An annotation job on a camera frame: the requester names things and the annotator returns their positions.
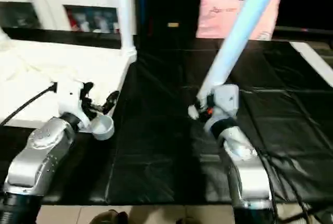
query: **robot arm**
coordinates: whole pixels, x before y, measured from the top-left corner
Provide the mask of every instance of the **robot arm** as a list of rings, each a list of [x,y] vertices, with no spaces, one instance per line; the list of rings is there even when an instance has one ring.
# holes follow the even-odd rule
[[[275,221],[268,174],[257,151],[237,126],[238,87],[224,85],[270,0],[245,0],[233,28],[219,50],[189,115],[205,122],[205,131],[229,155],[228,173],[235,222]]]
[[[68,155],[78,129],[89,129],[98,140],[113,134],[113,125],[101,126],[105,122],[99,120],[110,118],[103,113],[111,110],[119,92],[113,92],[103,106],[96,106],[86,97],[92,87],[92,83],[58,82],[60,117],[53,117],[34,130],[25,148],[12,161],[4,183],[1,224],[35,223],[42,198]],[[92,122],[98,132],[91,128]]]

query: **tile floor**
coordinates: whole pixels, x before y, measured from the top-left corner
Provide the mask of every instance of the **tile floor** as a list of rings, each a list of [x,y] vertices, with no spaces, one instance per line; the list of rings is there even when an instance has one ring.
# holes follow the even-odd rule
[[[37,224],[89,224],[99,213],[115,209],[125,211],[130,224],[175,224],[185,216],[193,217],[201,224],[233,224],[232,207],[228,205],[208,206],[43,206]],[[299,213],[294,204],[278,206],[279,215],[288,217]],[[318,223],[311,218],[311,223]]]

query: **light blue tube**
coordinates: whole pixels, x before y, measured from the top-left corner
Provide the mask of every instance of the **light blue tube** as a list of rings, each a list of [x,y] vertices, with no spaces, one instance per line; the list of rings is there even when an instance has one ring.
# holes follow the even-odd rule
[[[197,95],[204,99],[225,83],[270,0],[245,0],[233,28],[220,48]]]

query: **black tablecloth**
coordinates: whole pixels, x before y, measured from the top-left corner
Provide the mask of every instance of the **black tablecloth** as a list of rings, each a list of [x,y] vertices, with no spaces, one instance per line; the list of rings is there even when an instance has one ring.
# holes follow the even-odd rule
[[[227,162],[187,116],[220,44],[142,44],[114,113],[115,136],[100,142],[79,134],[45,203],[230,203]],[[249,42],[229,82],[240,87],[238,121],[253,144],[305,202],[333,202],[331,87],[287,42]],[[31,131],[0,129],[2,180]],[[296,201],[286,180],[268,169],[278,201]]]

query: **cable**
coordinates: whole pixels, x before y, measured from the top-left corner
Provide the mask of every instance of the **cable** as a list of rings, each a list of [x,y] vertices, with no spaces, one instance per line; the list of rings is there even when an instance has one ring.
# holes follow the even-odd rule
[[[35,101],[36,99],[40,98],[42,95],[44,95],[45,93],[49,92],[49,91],[53,91],[55,92],[57,90],[57,83],[54,83],[53,85],[51,85],[50,87],[48,87],[47,89],[43,90],[41,93],[35,95],[33,98],[31,98],[30,100],[28,100],[27,102],[25,102],[21,107],[19,107],[18,109],[16,109],[13,113],[11,113],[9,116],[6,117],[5,120],[3,120],[0,123],[0,127],[4,126],[7,122],[9,122],[15,115],[17,115],[20,111],[22,111],[25,107],[27,107],[29,104],[31,104],[33,101]]]
[[[233,120],[235,122],[235,125],[237,126],[237,121],[235,120],[234,116],[232,116],[229,112],[227,112],[224,108],[222,108],[221,106],[219,105],[214,105],[215,107],[218,107],[220,110],[223,111],[223,113],[225,113],[231,120]],[[268,169],[265,165],[265,162],[264,162],[264,158],[267,160],[267,162],[269,163],[270,166],[272,166],[280,175],[282,175],[282,177],[284,177],[284,179],[286,180],[286,182],[289,184],[293,194],[295,195],[296,197],[296,200],[297,200],[297,203],[300,205],[301,209],[302,209],[302,212],[303,214],[305,215],[305,221],[306,221],[306,224],[310,224],[310,219],[309,219],[309,215],[308,215],[308,211],[306,210],[306,207],[304,205],[304,202],[302,200],[302,197],[300,196],[300,194],[298,193],[294,183],[289,180],[289,178],[287,177],[287,175],[272,161],[272,158],[268,155],[268,154],[263,154],[261,152],[261,150],[258,148],[258,147],[255,147],[253,145],[253,143],[251,143],[252,146],[254,147],[254,149],[256,150],[257,154],[258,154],[258,157],[259,159],[261,160],[261,163],[263,164],[263,167],[264,169],[266,170],[267,172],[267,175],[268,175]],[[270,191],[271,191],[271,194],[272,194],[272,205],[273,205],[273,211],[274,211],[274,218],[275,220],[277,221],[280,221],[280,222],[284,222],[283,220],[281,220],[280,218],[278,218],[278,212],[277,212],[277,203],[276,203],[276,198],[275,198],[275,192],[274,192],[274,188],[273,188],[273,184],[272,184],[272,181],[270,179],[270,177],[268,176],[268,182],[269,182],[269,185],[270,185]]]

